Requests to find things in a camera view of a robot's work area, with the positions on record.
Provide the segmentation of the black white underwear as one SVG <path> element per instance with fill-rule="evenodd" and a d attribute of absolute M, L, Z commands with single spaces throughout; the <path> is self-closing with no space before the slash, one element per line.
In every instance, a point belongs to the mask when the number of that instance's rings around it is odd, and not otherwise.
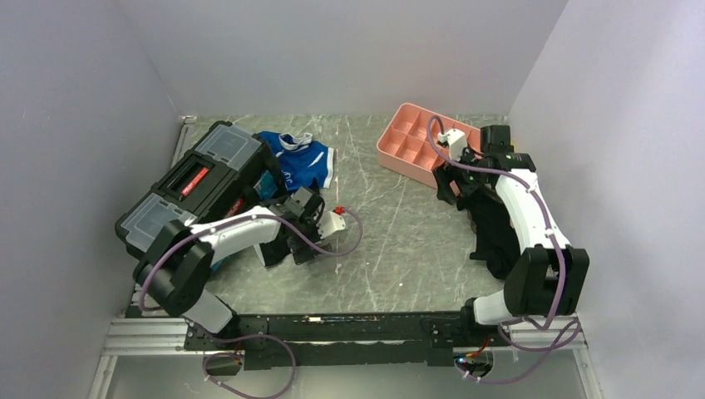
<path fill-rule="evenodd" d="M 277 199 L 268 199 L 260 204 L 275 214 L 275 207 L 277 203 L 285 200 L 286 198 L 287 197 L 282 196 Z M 279 241 L 277 240 L 278 234 L 273 241 L 256 246 L 256 249 L 259 249 L 263 255 L 264 266 L 267 268 L 280 264 L 289 255 L 286 249 L 279 247 Z"/>

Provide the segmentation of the pink divided organizer tray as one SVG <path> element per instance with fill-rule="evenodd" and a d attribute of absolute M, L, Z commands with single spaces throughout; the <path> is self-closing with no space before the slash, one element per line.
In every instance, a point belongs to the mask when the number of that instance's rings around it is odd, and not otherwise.
<path fill-rule="evenodd" d="M 432 170 L 443 159 L 426 140 L 426 124 L 435 113 L 412 103 L 400 105 L 377 141 L 378 163 L 400 175 L 436 188 Z"/>

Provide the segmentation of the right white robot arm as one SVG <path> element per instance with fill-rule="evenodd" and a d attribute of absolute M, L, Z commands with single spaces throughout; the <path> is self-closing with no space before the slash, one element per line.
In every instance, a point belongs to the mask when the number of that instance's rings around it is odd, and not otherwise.
<path fill-rule="evenodd" d="M 461 340 L 477 345 L 489 336 L 491 326 L 531 316 L 545 317 L 536 324 L 545 330 L 555 317 L 573 314 L 589 256 L 555 223 L 535 164 L 529 155 L 514 150 L 509 126 L 481 128 L 481 148 L 473 150 L 463 131 L 446 129 L 439 116 L 432 116 L 426 139 L 443 160 L 433 170 L 437 198 L 470 209 L 478 206 L 481 195 L 496 195 L 499 215 L 476 227 L 507 233 L 513 253 L 503 288 L 466 303 L 467 317 L 457 325 Z"/>

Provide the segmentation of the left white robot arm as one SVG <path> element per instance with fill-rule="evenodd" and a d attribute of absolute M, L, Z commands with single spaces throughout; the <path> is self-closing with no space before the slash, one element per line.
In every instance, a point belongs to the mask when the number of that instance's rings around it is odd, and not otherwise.
<path fill-rule="evenodd" d="M 316 255 L 325 202 L 303 187 L 289 196 L 264 201 L 251 210 L 207 224 L 168 222 L 137 264 L 133 277 L 143 295 L 172 317 L 199 324 L 219 349 L 241 336 L 239 315 L 207 291 L 216 265 L 246 248 L 254 248 L 264 267 L 292 255 L 305 263 Z"/>

